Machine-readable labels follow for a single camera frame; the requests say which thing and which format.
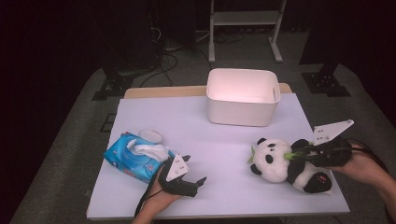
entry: white shelf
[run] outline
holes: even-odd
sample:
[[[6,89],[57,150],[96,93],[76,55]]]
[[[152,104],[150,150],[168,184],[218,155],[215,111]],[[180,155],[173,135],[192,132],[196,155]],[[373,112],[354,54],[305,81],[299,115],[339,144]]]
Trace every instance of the white shelf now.
[[[210,3],[210,36],[209,36],[209,52],[208,60],[210,63],[214,63],[215,57],[215,42],[214,42],[214,31],[215,26],[227,26],[227,25],[274,25],[275,30],[272,37],[270,37],[269,44],[271,50],[274,53],[274,57],[277,63],[282,63],[283,59],[280,55],[279,49],[276,45],[277,35],[279,33],[280,23],[282,22],[283,12],[285,9],[286,1],[281,0],[279,10],[270,11],[226,11],[226,12],[215,12],[214,1]]]

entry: blue wipes package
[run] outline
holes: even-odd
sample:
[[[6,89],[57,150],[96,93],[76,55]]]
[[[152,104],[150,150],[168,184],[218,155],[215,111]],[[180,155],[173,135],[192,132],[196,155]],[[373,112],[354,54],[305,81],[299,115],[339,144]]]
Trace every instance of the blue wipes package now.
[[[156,144],[132,133],[123,133],[105,152],[105,159],[125,174],[131,175],[145,183],[149,183],[161,162],[147,155],[133,153],[128,148],[128,145],[131,143],[134,143],[134,146],[156,146]],[[168,150],[167,153],[169,156],[174,156],[170,150]]]

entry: panda face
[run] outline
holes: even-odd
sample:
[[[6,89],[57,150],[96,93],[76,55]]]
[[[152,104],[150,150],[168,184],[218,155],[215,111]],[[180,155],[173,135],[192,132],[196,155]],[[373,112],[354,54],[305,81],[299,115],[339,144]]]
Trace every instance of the panda face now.
[[[262,172],[262,177],[270,182],[279,183],[288,177],[289,161],[284,154],[291,152],[290,145],[284,140],[268,139],[259,143],[253,163]]]

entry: panda ear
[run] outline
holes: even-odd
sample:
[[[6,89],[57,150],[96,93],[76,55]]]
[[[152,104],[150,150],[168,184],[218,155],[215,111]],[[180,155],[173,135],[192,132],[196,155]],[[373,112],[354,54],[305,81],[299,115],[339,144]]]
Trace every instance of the panda ear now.
[[[291,145],[291,148],[295,149],[295,148],[307,147],[307,146],[309,146],[309,142],[305,139],[300,139],[297,142],[293,143],[293,145]]]
[[[259,169],[257,169],[256,164],[252,164],[252,165],[250,166],[250,170],[251,170],[251,172],[253,172],[253,174],[255,174],[255,175],[261,175],[261,174],[262,174],[262,172],[261,172]]]
[[[267,139],[261,138],[261,139],[257,142],[257,145],[259,145],[261,142],[263,142],[263,141],[265,141],[265,140],[267,140]]]

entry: panda plush toy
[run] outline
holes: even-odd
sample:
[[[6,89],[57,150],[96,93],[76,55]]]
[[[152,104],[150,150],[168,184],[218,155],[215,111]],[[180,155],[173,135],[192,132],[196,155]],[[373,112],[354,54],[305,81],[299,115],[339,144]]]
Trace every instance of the panda plush toy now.
[[[253,150],[253,164],[250,166],[255,175],[273,183],[286,180],[302,192],[330,193],[332,181],[328,169],[316,167],[309,161],[285,159],[285,154],[308,146],[308,141],[300,139],[290,146],[284,140],[262,138],[257,144],[258,147]]]

